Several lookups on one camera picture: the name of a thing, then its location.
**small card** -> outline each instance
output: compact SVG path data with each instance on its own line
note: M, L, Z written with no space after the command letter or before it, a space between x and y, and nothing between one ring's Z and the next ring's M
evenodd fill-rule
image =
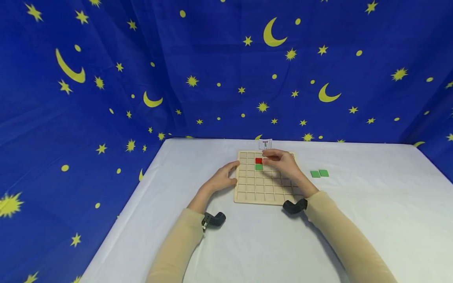
M272 139L260 139L259 149L272 149Z

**person's right hand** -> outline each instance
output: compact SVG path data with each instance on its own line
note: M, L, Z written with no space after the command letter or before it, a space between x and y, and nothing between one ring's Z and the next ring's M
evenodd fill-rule
M287 151L279 150L279 149L267 149L263 150L263 156L266 159L263 159L264 165L270 165L285 174L290 179L296 179L300 177L302 171L300 171L299 166L293 157Z

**white tablecloth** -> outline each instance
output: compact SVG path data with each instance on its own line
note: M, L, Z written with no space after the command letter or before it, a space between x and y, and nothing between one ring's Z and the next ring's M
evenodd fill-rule
M302 171L362 230L399 283L453 282L453 185L415 147L274 141L295 151ZM81 283L141 283L167 232L198 188L256 140L169 139L96 253ZM218 193L185 283L348 282L321 233L301 213L233 202Z

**black clamp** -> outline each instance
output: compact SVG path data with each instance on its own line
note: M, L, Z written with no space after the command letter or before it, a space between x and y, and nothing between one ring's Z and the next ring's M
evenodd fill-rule
M301 199L296 204L293 204L290 201L285 201L283 204L283 209L289 214L297 214L302 210L306 210L308 205L308 201L306 199Z
M221 212L217 213L216 216L212 216L211 214L205 212L203 221L201 221L201 225L203 227L203 232L206 231L206 227L208 224L212 225L214 227L220 227L220 226L222 226L222 224L225 222L226 219L227 219L227 217L225 216L225 214L223 214Z

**wooden grid board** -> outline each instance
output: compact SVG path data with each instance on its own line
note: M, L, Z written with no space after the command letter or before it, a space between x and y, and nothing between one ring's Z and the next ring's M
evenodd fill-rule
M259 150L240 150L236 169L237 184L234 202L281 206L286 200L298 202L300 189L280 171L268 165L256 166L256 158L264 158Z

